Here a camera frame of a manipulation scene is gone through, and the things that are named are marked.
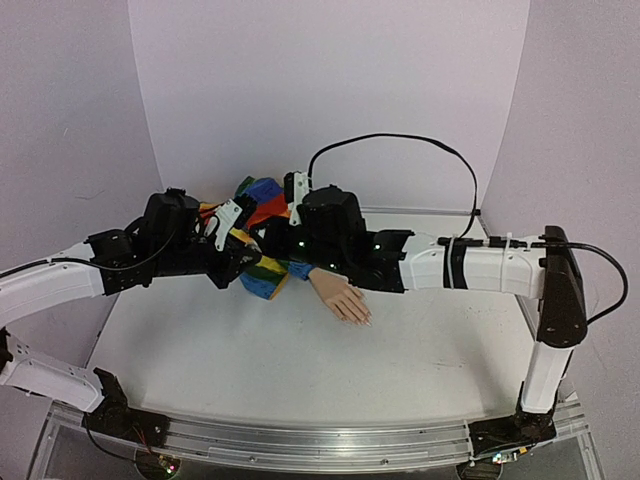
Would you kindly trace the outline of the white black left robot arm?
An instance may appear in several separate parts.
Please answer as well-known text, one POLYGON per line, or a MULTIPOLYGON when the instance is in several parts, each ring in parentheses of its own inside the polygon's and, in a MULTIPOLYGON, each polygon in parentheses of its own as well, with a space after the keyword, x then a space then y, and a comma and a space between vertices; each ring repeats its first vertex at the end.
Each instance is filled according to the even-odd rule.
POLYGON ((150 196, 144 213, 124 229, 89 236, 52 256, 1 275, 1 382, 93 411, 116 437, 131 433, 133 411, 107 396, 108 374, 95 373, 32 350, 6 328, 51 307, 111 296, 158 277, 205 275, 225 289, 256 264, 259 253, 232 234, 256 210, 243 194, 203 209, 195 198, 170 188, 150 196))

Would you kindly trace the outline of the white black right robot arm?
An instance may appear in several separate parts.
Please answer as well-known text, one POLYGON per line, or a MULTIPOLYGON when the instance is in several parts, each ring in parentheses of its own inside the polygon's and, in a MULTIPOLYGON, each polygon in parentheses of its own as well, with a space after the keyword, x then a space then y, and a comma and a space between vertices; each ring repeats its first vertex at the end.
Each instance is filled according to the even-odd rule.
POLYGON ((469 431, 480 451, 554 437, 558 389, 588 330, 581 273, 562 228, 548 226, 543 236, 528 240, 373 232, 356 196, 330 186, 308 193, 290 218, 271 217, 249 232, 267 256, 312 264, 365 290, 444 288, 539 301, 536 339, 514 414, 474 422, 469 431))

